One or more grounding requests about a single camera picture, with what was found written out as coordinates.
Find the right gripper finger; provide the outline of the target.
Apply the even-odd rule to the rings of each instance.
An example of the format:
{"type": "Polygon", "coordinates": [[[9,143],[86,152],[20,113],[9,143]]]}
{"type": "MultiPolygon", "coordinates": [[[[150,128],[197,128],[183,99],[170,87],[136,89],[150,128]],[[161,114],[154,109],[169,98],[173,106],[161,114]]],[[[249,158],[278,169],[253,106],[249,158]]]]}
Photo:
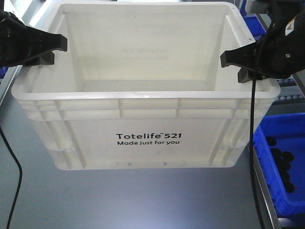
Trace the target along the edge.
{"type": "Polygon", "coordinates": [[[257,73],[255,71],[252,70],[248,70],[244,67],[242,67],[238,74],[238,83],[246,83],[252,80],[262,80],[262,75],[260,73],[257,73]]]}
{"type": "Polygon", "coordinates": [[[245,68],[254,68],[256,61],[257,44],[251,43],[249,45],[224,51],[220,55],[221,67],[228,67],[231,65],[245,68]]]}

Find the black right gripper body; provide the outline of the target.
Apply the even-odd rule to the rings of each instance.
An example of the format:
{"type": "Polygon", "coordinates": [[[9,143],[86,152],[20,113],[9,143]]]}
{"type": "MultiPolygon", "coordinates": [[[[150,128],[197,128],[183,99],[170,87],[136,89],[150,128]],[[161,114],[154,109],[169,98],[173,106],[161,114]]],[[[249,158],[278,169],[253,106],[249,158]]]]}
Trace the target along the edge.
{"type": "Polygon", "coordinates": [[[288,78],[305,69],[305,2],[267,0],[272,23],[262,52],[261,69],[270,78],[288,78]]]}

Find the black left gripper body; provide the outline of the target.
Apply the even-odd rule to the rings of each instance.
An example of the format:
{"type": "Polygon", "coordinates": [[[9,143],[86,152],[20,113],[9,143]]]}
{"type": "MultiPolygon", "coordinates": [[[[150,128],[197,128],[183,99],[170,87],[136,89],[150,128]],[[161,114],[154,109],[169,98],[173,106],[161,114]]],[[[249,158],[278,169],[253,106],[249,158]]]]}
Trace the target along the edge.
{"type": "Polygon", "coordinates": [[[41,32],[26,26],[13,13],[0,12],[0,66],[35,66],[41,63],[41,57],[34,54],[37,47],[35,39],[41,32]]]}

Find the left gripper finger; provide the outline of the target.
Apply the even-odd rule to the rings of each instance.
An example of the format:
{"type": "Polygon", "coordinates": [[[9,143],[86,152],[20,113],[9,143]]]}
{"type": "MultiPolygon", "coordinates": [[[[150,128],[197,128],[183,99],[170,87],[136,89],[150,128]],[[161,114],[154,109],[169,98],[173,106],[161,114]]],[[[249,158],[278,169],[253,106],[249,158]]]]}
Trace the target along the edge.
{"type": "Polygon", "coordinates": [[[58,50],[66,52],[68,49],[68,40],[61,34],[44,32],[40,35],[39,44],[44,51],[58,50]]]}
{"type": "Polygon", "coordinates": [[[55,55],[52,51],[46,52],[39,57],[31,59],[24,63],[24,66],[37,66],[37,65],[54,65],[55,55]]]}

